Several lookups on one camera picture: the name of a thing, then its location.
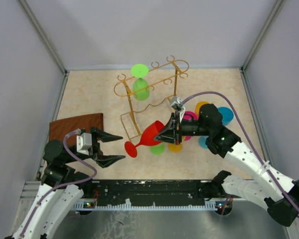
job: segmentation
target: beige floor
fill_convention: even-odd
[[[104,113],[104,130],[124,137],[123,140],[109,143],[101,143],[104,154],[123,154],[124,143],[128,140],[122,127],[120,115],[129,111],[129,104],[126,97],[119,97],[114,94],[113,87],[118,82],[117,76],[121,73],[130,77],[129,70],[110,71],[72,71],[68,79],[66,90],[61,103],[58,119],[91,114]],[[151,83],[162,79],[165,76],[173,75],[173,70],[155,70],[150,72],[145,79]],[[246,128],[256,149],[261,152],[258,136],[250,112],[246,93],[238,69],[189,69],[188,77],[179,79],[177,85],[178,96],[185,99],[187,96],[201,91],[219,91],[225,94],[235,106],[243,125]],[[133,100],[136,111],[142,110],[147,104],[157,104],[168,95],[173,94],[173,84],[157,85],[151,92],[150,98],[145,102]],[[215,95],[197,97],[186,104],[186,109],[194,111],[195,105],[200,101],[208,101],[216,106],[227,106],[227,103]],[[144,130],[155,120],[165,124],[172,112],[167,102],[159,107],[149,107],[145,112],[136,114],[136,119],[141,130]],[[130,134],[134,134],[133,125],[128,116],[124,117]],[[228,128],[246,139],[234,119]],[[211,179],[219,171],[227,170],[242,178],[250,178],[244,171],[234,164],[226,162],[221,157],[213,155],[207,149],[198,145],[198,137],[194,137],[183,143],[183,150],[179,153],[172,153],[165,147],[165,152],[160,156],[154,156],[146,146],[138,148],[138,157],[130,158],[128,155],[109,168],[102,169],[91,159],[88,160],[98,169],[99,179]],[[87,174],[92,171],[80,165],[71,163]]]

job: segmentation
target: brown wooden board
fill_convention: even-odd
[[[59,119],[50,123],[50,136],[49,141],[57,139],[63,141],[64,136],[78,128],[85,128],[87,132],[90,131],[90,127],[96,126],[103,130],[103,113],[89,114],[84,116],[70,117],[66,119]],[[68,139],[67,144],[69,146],[76,145],[76,136],[72,136]]]

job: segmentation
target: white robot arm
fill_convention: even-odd
[[[259,205],[276,222],[290,226],[299,214],[299,180],[282,174],[268,161],[257,157],[239,136],[222,124],[222,115],[213,104],[200,108],[198,120],[182,119],[180,113],[185,108],[181,99],[174,97],[171,106],[175,113],[155,140],[180,144],[183,136],[208,136],[206,145],[213,154],[234,163],[255,180],[251,182],[230,173],[220,173],[216,177],[222,190]]]
[[[66,140],[76,134],[78,134],[77,145],[69,148]],[[43,159],[46,160],[47,167],[35,200],[21,226],[12,236],[5,239],[53,238],[65,216],[84,195],[86,182],[97,173],[96,169],[83,159],[92,158],[100,167],[105,168],[125,158],[124,155],[104,155],[98,142],[98,140],[109,142],[119,139],[122,137],[91,127],[89,133],[84,129],[78,129],[67,134],[63,143],[58,140],[50,141],[44,149]],[[88,176],[75,172],[74,168],[66,165],[76,160],[93,169],[94,174]]]

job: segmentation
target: gray metal surface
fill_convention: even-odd
[[[236,202],[231,214],[215,212],[71,213],[53,239],[286,239],[286,229],[267,212]]]

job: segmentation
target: yellow disc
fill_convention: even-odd
[[[183,148],[183,145],[182,144],[175,145],[175,144],[169,143],[167,147],[171,152],[178,153]]]
[[[199,109],[201,106],[205,105],[205,104],[209,104],[208,102],[206,101],[201,101],[199,103],[197,103],[196,107],[195,107],[195,113],[199,116]]]

